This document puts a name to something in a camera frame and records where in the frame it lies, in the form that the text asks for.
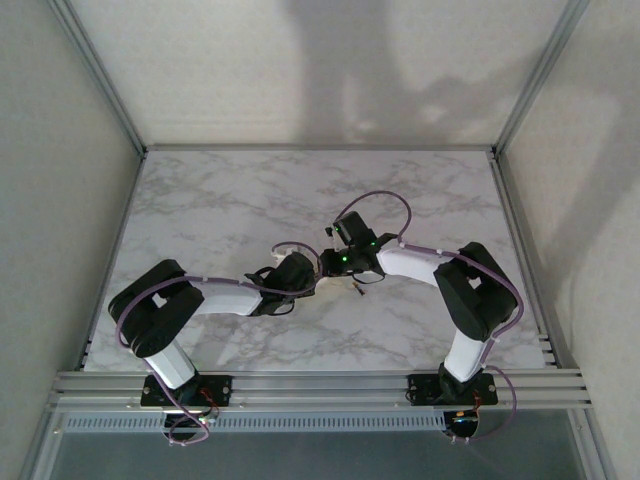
white marble tabletop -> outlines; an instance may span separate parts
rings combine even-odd
[[[146,160],[85,369],[142,370],[118,347],[106,305],[162,259],[190,274],[228,276],[273,265],[271,246],[331,247],[324,228],[370,190],[403,195],[413,208],[405,240],[456,250],[483,243],[524,294],[513,244],[484,152],[152,152]],[[358,204],[376,234],[397,232],[404,207],[392,197]],[[454,325],[439,291],[387,277],[362,287],[331,279],[279,317],[200,315],[178,340],[201,370],[405,370],[437,368]],[[489,358],[542,368],[538,329],[524,318]]]

black joint housing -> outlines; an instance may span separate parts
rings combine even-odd
[[[482,244],[471,242],[460,253],[511,283]],[[453,323],[472,340],[487,341],[516,308],[516,298],[506,287],[463,260],[440,265],[434,276]],[[474,288],[469,280],[478,278],[480,285]]]
[[[338,232],[344,244],[350,247],[362,248],[376,241],[376,234],[367,227],[358,212],[349,212],[343,215],[333,222],[333,228]]]
[[[109,303],[109,314],[117,322],[131,301],[145,290],[172,278],[183,277],[185,271],[175,260],[163,260],[116,295]],[[139,358],[164,350],[204,301],[202,292],[189,282],[177,282],[156,292],[166,300],[158,306],[153,295],[142,299],[122,325],[122,334]]]

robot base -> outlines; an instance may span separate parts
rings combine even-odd
[[[481,373],[473,383],[456,396],[454,401],[443,398],[441,375],[438,373],[416,373],[407,376],[409,389],[407,400],[413,406],[470,405],[475,406],[477,398],[482,405],[497,405],[498,395],[493,382],[493,375]]]

small object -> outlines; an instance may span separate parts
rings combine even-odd
[[[358,285],[358,282],[353,282],[351,285],[353,285],[354,288],[358,290],[358,293],[364,297],[365,291],[360,288],[360,286]]]

